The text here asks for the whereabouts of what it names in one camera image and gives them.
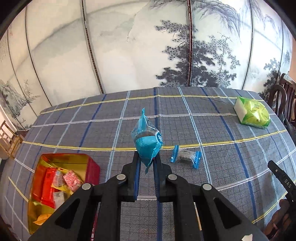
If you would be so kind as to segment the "person right hand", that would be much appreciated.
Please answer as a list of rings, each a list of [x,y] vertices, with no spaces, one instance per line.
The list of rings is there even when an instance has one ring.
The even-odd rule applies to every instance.
[[[296,241],[295,200],[281,199],[279,205],[263,233],[268,240]]]

